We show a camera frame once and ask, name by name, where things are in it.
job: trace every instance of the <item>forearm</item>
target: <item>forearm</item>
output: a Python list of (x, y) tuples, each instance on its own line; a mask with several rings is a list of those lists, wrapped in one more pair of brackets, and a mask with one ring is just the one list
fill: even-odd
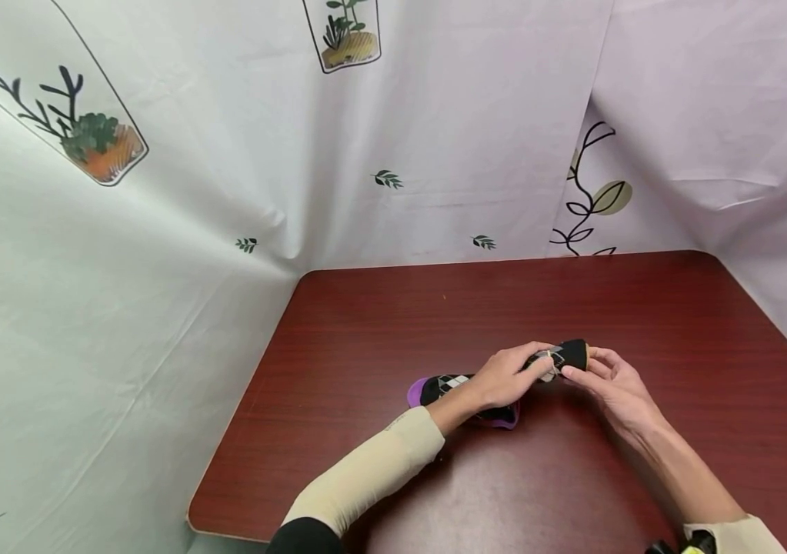
[(686, 536), (703, 529), (721, 554), (786, 554), (760, 519), (744, 512), (697, 452), (663, 423), (640, 433), (640, 454), (682, 512)]
[(296, 498), (283, 524), (313, 518), (343, 532), (433, 461), (445, 439), (427, 408), (413, 408), (363, 442)]
[(640, 433), (640, 454), (682, 512), (685, 523), (727, 523), (747, 517), (701, 456), (671, 426)]

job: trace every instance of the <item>curtain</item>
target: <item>curtain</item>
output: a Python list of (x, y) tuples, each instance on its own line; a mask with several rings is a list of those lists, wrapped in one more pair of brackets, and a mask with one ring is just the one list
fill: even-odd
[(787, 335), (787, 2), (0, 2), (0, 552), (187, 552), (306, 272), (673, 249)]

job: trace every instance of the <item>beige sleeve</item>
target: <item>beige sleeve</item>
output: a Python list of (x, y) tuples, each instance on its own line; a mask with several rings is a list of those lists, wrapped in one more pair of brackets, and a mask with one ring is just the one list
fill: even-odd
[(427, 408), (412, 408), (313, 479), (295, 498), (282, 524), (318, 519), (341, 536), (366, 509), (432, 462), (444, 443)]
[(685, 536), (692, 531), (709, 531), (716, 540), (718, 554), (786, 554), (760, 518), (748, 516), (733, 523), (691, 524), (684, 526)]

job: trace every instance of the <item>black sleeve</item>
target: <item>black sleeve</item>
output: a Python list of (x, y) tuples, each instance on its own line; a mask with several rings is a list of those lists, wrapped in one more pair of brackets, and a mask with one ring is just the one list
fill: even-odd
[(266, 554), (345, 554), (341, 539), (318, 519), (299, 518), (276, 531)]

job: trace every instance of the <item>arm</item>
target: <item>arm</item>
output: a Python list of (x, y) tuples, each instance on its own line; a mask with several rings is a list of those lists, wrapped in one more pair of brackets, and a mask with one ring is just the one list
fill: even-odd
[[(447, 434), (483, 409), (506, 406), (522, 397), (552, 369), (552, 361), (541, 358), (525, 372), (519, 371), (522, 364), (534, 352), (551, 346), (532, 342), (502, 350), (464, 385), (427, 408), (412, 408), (400, 415), (307, 485), (283, 520), (281, 532), (296, 520), (313, 519), (342, 536), (366, 509), (399, 490), (431, 462)], [(275, 542), (276, 536), (268, 553), (298, 551), (274, 550)]]
[(590, 392), (614, 430), (649, 463), (683, 514), (685, 534), (705, 529), (721, 554), (785, 554), (749, 516), (658, 409), (642, 379), (613, 350), (590, 349), (587, 371), (562, 374)]

